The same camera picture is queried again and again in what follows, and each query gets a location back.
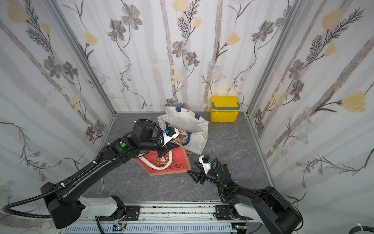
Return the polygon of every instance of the yellow flower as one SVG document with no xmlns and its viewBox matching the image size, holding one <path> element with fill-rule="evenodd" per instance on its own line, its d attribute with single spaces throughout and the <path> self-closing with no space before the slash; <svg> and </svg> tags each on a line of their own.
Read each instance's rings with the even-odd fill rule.
<svg viewBox="0 0 374 234">
<path fill-rule="evenodd" d="M 21 6 L 14 0 L 9 1 L 8 18 L 20 24 L 26 22 L 26 14 Z"/>
<path fill-rule="evenodd" d="M 49 35 L 50 29 L 49 29 L 49 24 L 46 23 L 40 23 L 40 26 L 42 27 L 43 31 Z"/>
<path fill-rule="evenodd" d="M 325 56 L 330 56 L 330 55 L 333 55 L 334 53 L 336 52 L 336 46 L 335 46 L 335 43 L 332 42 L 327 48 L 326 48 L 326 51 L 324 53 Z"/>
<path fill-rule="evenodd" d="M 343 106 L 350 112 L 364 112 L 366 110 L 366 98 L 367 97 L 363 91 L 354 92 L 338 101 L 337 104 Z"/>
<path fill-rule="evenodd" d="M 90 46 L 96 45 L 99 39 L 94 35 L 90 34 L 89 32 L 85 32 L 85 42 Z"/>
<path fill-rule="evenodd" d="M 275 104 L 279 104 L 279 93 L 275 92 L 269 101 L 272 103 L 275 100 Z"/>
<path fill-rule="evenodd" d="M 48 107 L 48 108 L 52 108 L 52 107 L 53 107 L 53 103 L 50 102 L 50 101 L 48 101 L 48 102 L 46 103 L 46 107 Z"/>
<path fill-rule="evenodd" d="M 43 107 L 43 108 L 42 108 L 42 111 L 43 111 L 45 114 L 48 114 L 48 111 L 49 111 L 49 110 L 48 110 L 47 107 Z"/>
<path fill-rule="evenodd" d="M 74 104 L 76 104 L 77 102 L 79 102 L 80 101 L 80 95 L 73 95 L 72 97 L 71 97 L 71 99 L 70 99 L 70 104 L 71 105 L 74 105 Z"/>
<path fill-rule="evenodd" d="M 172 7 L 176 11 L 184 12 L 187 10 L 187 0 L 175 0 Z"/>
<path fill-rule="evenodd" d="M 238 42 L 239 40 L 240 40 L 240 37 L 238 36 L 238 34 L 236 34 L 236 32 L 232 32 L 232 33 L 230 33 L 230 35 L 227 37 L 226 44 L 228 44 L 228 45 L 233 45 L 233 44 L 235 44 L 236 42 Z"/>
<path fill-rule="evenodd" d="M 338 10 L 332 11 L 331 13 L 327 14 L 322 18 L 322 27 L 326 30 L 330 30 L 340 19 L 342 12 L 343 9 L 339 8 Z"/>
<path fill-rule="evenodd" d="M 174 74 L 174 75 L 172 76 L 172 78 L 173 78 L 174 80 L 180 80 L 180 81 L 183 81 L 183 80 L 184 80 L 184 77 L 183 77 L 182 75 L 180 75 L 180 74 Z"/>
<path fill-rule="evenodd" d="M 193 26 L 194 26 L 195 28 L 197 28 L 197 27 L 199 27 L 199 26 L 201 25 L 201 22 L 202 22 L 201 19 L 199 19 L 198 17 L 195 17 L 195 18 L 193 19 Z"/>
</svg>

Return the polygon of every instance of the floral wallpaper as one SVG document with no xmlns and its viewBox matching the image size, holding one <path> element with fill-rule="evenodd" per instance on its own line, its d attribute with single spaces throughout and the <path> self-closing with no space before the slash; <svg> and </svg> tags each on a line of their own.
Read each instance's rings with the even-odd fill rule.
<svg viewBox="0 0 374 234">
<path fill-rule="evenodd" d="M 373 1 L 307 1 L 250 111 L 306 234 L 374 220 L 373 20 Z"/>
<path fill-rule="evenodd" d="M 57 0 L 117 111 L 248 108 L 289 0 Z"/>
<path fill-rule="evenodd" d="M 0 5 L 3 207 L 82 168 L 94 157 L 113 114 L 42 1 Z M 47 212 L 43 200 L 18 209 Z M 52 227 L 51 220 L 0 212 L 1 233 L 49 233 Z"/>
</svg>

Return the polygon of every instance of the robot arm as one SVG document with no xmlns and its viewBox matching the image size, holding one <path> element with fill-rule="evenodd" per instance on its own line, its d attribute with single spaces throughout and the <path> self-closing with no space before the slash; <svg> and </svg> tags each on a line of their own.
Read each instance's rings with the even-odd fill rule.
<svg viewBox="0 0 374 234">
<path fill-rule="evenodd" d="M 139 119 L 132 132 L 102 148 L 90 164 L 56 184 L 44 184 L 40 188 L 42 195 L 8 204 L 3 207 L 3 211 L 25 217 L 52 218 L 56 228 L 64 228 L 78 218 L 92 216 L 106 216 L 108 220 L 118 220 L 126 214 L 126 208 L 117 196 L 85 198 L 81 195 L 108 172 L 137 157 L 140 151 L 157 151 L 158 156 L 163 157 L 171 149 L 179 147 L 169 142 L 178 135 L 178 130 L 173 127 L 162 131 L 155 122 Z M 50 215 L 29 214 L 11 209 L 41 198 L 44 199 Z"/>
<path fill-rule="evenodd" d="M 207 180 L 217 185 L 220 199 L 228 203 L 232 219 L 249 217 L 264 224 L 271 234 L 290 234 L 302 221 L 299 211 L 275 188 L 243 188 L 231 180 L 226 164 L 207 155 L 201 156 L 199 162 L 195 165 L 200 171 L 190 170 L 188 174 L 196 183 L 204 184 Z"/>
</svg>

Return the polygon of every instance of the yellow cooler box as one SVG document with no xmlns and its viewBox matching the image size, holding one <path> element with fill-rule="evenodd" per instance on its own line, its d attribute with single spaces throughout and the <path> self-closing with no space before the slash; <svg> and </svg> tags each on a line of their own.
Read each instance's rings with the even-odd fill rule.
<svg viewBox="0 0 374 234">
<path fill-rule="evenodd" d="M 212 122 L 235 122 L 240 111 L 239 100 L 231 96 L 213 96 L 210 116 Z"/>
</svg>

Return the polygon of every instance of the bag with cartoon print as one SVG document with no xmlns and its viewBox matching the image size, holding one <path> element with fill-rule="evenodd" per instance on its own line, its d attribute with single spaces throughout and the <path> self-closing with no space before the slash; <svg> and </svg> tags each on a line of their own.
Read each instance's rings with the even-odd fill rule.
<svg viewBox="0 0 374 234">
<path fill-rule="evenodd" d="M 161 129 L 169 126 L 179 130 L 182 145 L 188 151 L 201 155 L 208 140 L 208 123 L 199 114 L 181 107 L 166 107 L 166 114 L 157 116 Z"/>
</svg>

